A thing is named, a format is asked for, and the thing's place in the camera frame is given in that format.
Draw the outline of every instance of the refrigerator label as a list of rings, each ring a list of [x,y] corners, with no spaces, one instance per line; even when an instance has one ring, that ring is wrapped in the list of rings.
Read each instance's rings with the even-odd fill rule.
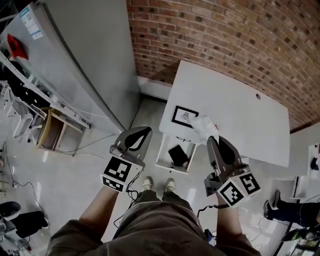
[[[29,8],[26,7],[21,13],[20,13],[20,18],[22,22],[24,23],[25,27],[28,29],[29,33],[33,37],[34,40],[38,38],[42,38],[43,35],[36,24],[34,18],[32,17]]]

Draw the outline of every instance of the framed picture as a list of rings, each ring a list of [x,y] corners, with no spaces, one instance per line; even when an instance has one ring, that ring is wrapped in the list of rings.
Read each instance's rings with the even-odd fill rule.
[[[175,106],[171,122],[193,129],[193,127],[190,124],[188,124],[188,120],[191,120],[197,117],[198,115],[198,112],[193,111],[191,109],[187,109],[182,106]]]

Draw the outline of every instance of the red object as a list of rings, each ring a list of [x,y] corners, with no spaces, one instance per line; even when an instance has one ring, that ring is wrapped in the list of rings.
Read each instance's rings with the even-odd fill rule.
[[[12,35],[8,34],[7,36],[8,44],[11,50],[11,55],[16,58],[16,57],[21,57],[24,59],[28,59],[28,56],[24,50],[24,46],[22,43],[15,39]]]

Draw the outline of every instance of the white floor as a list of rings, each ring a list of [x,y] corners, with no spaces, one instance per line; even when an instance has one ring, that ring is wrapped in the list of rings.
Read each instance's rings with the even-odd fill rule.
[[[151,176],[154,180],[158,197],[161,198],[164,183],[168,178],[173,178],[176,182],[176,193],[188,200],[194,212],[197,213],[199,209],[204,208],[206,205],[216,203],[215,195],[207,197],[205,193],[204,179],[212,172],[207,149],[203,145],[196,149],[189,175],[176,172],[169,173],[165,169],[156,167],[155,161],[162,140],[162,133],[159,132],[158,128],[164,109],[164,103],[144,99],[134,120],[134,127],[150,126],[153,136],[144,159],[146,163],[145,171],[132,187],[140,191],[143,177]],[[25,184],[29,181],[33,183],[36,196],[50,221],[49,230],[40,230],[31,236],[30,243],[33,247],[44,248],[50,235],[53,235],[68,220],[77,219],[89,205],[102,186],[99,174],[103,173],[108,162],[92,155],[71,157],[53,153],[49,153],[47,158],[44,159],[44,152],[35,150],[33,145],[25,142],[16,143],[12,139],[10,125],[10,122],[5,120],[4,115],[0,113],[0,129],[2,133],[0,134],[0,142],[3,142],[7,135],[7,153],[11,170],[14,172],[13,178],[20,184]],[[86,145],[108,135],[111,135],[108,130],[96,128],[86,130],[81,145]],[[112,136],[101,140],[79,150],[78,154],[95,154],[106,158],[109,147],[115,139],[116,136]],[[239,207],[240,223],[243,232],[250,241],[261,233],[252,242],[252,245],[263,256],[271,256],[280,244],[280,238],[285,233],[287,226],[275,221],[262,219],[263,205],[265,200],[269,199],[276,189],[281,190],[284,200],[288,199],[293,183],[290,181],[276,181],[265,177],[259,166],[254,162],[250,162],[250,168],[255,173],[262,187],[262,192]],[[4,170],[6,178],[11,183],[8,164]],[[18,188],[10,187],[6,196],[0,196],[0,198],[1,203],[11,200],[17,201],[21,204],[23,212],[39,209],[35,202],[32,188],[29,185]],[[119,195],[110,224],[102,239],[104,242],[113,238],[116,231],[113,221],[125,212],[130,201],[127,194]],[[216,209],[207,209],[200,213],[199,219],[204,229],[209,229],[212,233],[215,232],[217,223]]]

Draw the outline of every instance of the white baseboard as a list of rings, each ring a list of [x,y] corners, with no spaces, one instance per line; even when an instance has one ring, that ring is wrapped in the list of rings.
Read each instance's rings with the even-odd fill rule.
[[[172,85],[138,76],[138,83],[142,94],[150,95],[159,99],[168,100]]]

